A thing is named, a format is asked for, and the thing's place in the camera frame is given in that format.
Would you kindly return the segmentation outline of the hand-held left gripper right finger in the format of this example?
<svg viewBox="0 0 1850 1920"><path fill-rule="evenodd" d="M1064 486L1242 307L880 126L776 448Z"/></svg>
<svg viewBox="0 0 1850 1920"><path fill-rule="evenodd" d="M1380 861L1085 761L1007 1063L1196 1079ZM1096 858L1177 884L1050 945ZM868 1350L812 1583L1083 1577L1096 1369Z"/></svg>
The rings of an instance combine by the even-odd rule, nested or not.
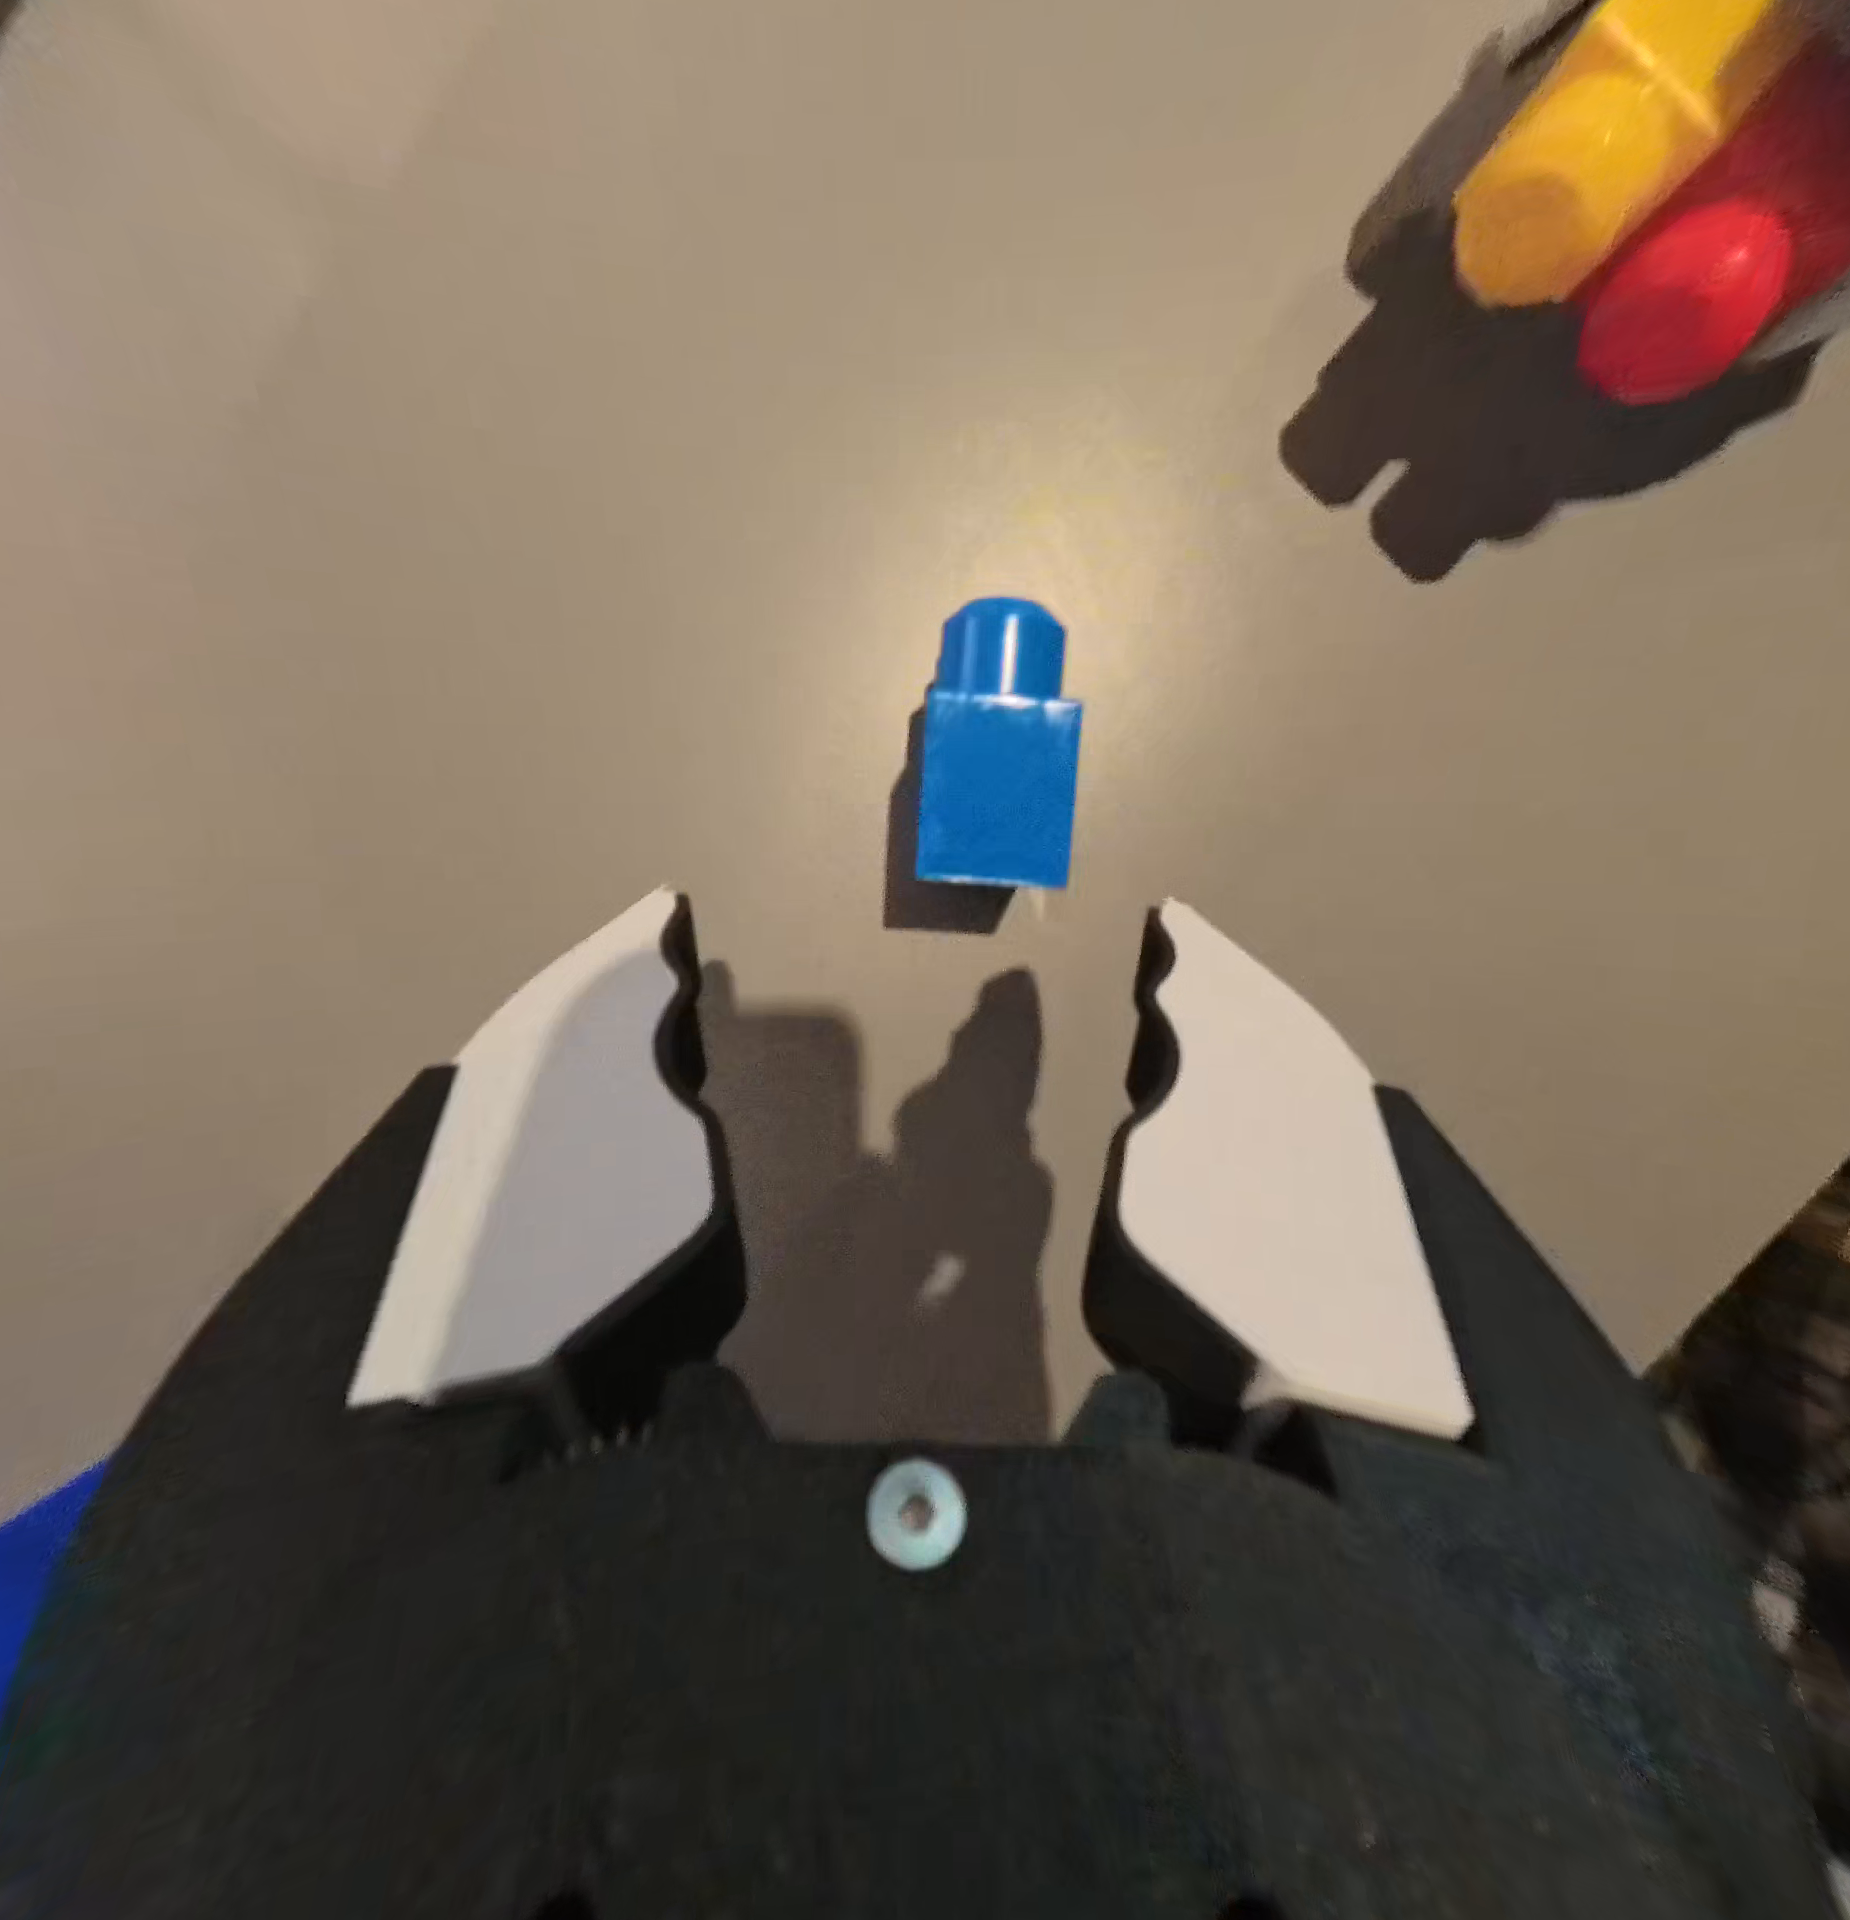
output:
<svg viewBox="0 0 1850 1920"><path fill-rule="evenodd" d="M1360 1054L1179 898L1146 915L1082 1311L1177 1442L1292 1409L1436 1442L1471 1395Z"/></svg>

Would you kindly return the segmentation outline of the red one-stud block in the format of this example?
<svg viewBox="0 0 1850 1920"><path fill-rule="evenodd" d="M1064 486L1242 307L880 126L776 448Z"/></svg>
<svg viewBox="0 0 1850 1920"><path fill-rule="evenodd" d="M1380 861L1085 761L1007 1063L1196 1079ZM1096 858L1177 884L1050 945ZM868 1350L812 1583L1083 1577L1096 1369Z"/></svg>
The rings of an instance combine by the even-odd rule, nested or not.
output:
<svg viewBox="0 0 1850 1920"><path fill-rule="evenodd" d="M1850 93L1770 99L1580 300L1575 370L1627 406L1698 394L1850 271Z"/></svg>

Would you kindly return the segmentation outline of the blue two-stud block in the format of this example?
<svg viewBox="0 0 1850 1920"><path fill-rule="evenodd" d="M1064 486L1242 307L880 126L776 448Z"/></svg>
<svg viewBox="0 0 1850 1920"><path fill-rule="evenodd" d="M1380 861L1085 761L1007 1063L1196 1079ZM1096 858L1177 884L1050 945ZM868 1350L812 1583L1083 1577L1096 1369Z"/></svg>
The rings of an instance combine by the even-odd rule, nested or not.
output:
<svg viewBox="0 0 1850 1920"><path fill-rule="evenodd" d="M1064 658L1064 625L1031 599L983 597L946 620L920 721L920 881L1068 884L1082 705Z"/></svg>

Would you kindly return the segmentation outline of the blue plastic bin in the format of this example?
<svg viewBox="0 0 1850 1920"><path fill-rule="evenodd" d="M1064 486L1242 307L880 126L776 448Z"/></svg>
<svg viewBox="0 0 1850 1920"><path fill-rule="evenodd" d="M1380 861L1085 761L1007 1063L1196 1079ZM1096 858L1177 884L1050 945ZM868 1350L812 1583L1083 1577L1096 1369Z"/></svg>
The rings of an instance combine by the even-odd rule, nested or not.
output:
<svg viewBox="0 0 1850 1920"><path fill-rule="evenodd" d="M99 1487L99 1459L0 1523L0 1715L48 1579Z"/></svg>

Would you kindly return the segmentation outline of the person's plaid shirt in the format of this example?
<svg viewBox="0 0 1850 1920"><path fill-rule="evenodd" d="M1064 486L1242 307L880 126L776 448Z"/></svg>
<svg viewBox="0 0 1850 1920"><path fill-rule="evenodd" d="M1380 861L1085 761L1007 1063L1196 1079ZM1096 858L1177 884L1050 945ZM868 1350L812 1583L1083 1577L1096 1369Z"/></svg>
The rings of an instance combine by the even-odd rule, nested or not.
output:
<svg viewBox="0 0 1850 1920"><path fill-rule="evenodd" d="M1778 1645L1850 1692L1850 1157L1646 1383L1726 1496Z"/></svg>

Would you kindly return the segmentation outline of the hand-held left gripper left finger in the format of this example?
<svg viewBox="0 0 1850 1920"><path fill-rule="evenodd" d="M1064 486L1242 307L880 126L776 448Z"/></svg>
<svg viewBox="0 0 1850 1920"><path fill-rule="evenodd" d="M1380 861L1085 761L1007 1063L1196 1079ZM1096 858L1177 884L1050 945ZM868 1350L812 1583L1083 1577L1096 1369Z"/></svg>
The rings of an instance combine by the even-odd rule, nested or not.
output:
<svg viewBox="0 0 1850 1920"><path fill-rule="evenodd" d="M745 1249L701 1098L700 988L691 900L660 884L465 1039L350 1409L552 1379L599 1409L715 1353Z"/></svg>

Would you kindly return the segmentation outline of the yellow one-stud block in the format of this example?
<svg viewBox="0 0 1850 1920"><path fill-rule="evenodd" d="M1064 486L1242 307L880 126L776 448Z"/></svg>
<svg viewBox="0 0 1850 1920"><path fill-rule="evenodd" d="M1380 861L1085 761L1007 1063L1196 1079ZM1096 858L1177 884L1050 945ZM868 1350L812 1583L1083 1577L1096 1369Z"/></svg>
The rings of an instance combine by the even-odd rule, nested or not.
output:
<svg viewBox="0 0 1850 1920"><path fill-rule="evenodd" d="M1782 1L1605 1L1452 196L1481 307L1570 300L1796 60Z"/></svg>

